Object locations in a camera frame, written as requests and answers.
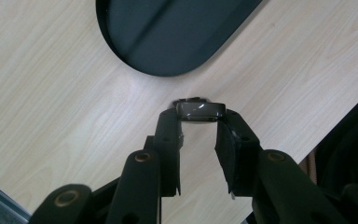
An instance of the light wooden desk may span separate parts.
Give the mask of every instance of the light wooden desk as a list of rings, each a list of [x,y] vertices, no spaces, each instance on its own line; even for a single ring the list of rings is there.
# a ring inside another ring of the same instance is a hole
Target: light wooden desk
[[[33,212],[68,183],[120,176],[171,100],[241,113],[263,148],[301,161],[358,102],[358,1],[270,0],[210,61],[180,77],[129,68],[105,44],[91,0],[0,0],[0,189]],[[164,223],[239,223],[213,147],[215,124],[184,125],[183,196]]]

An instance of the bolt hole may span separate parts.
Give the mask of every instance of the bolt hole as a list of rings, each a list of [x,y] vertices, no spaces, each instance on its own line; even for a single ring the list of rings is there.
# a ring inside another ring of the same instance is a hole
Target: bolt hole
[[[121,219],[121,223],[123,224],[136,224],[138,222],[139,222],[138,216],[136,216],[133,213],[129,213],[126,216],[124,216],[123,219]]]
[[[150,154],[149,153],[142,153],[135,156],[136,161],[148,161],[150,160]]]
[[[314,220],[315,222],[320,223],[320,224],[331,223],[331,220],[328,216],[326,216],[325,214],[319,213],[319,212],[310,213],[310,218],[312,218],[312,220]]]

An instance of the wood grain surface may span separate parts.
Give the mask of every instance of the wood grain surface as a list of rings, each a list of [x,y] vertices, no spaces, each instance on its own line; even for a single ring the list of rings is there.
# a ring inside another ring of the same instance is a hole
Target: wood grain surface
[[[203,66],[152,77],[103,40],[91,0],[0,0],[0,189],[30,212],[56,188],[97,189],[154,134],[169,102],[208,97],[301,161],[358,102],[358,0],[265,1]],[[163,223],[240,223],[216,125],[185,124],[182,196]]]

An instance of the wooden table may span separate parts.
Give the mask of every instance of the wooden table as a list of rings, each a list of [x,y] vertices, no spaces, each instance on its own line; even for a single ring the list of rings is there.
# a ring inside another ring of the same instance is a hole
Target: wooden table
[[[103,40],[95,2],[0,0],[0,189],[30,212],[54,189],[120,176],[178,98],[241,113],[261,140],[301,161],[358,103],[358,1],[275,0],[200,68],[152,77]],[[240,223],[214,153],[215,124],[185,124],[181,197],[164,223]]]

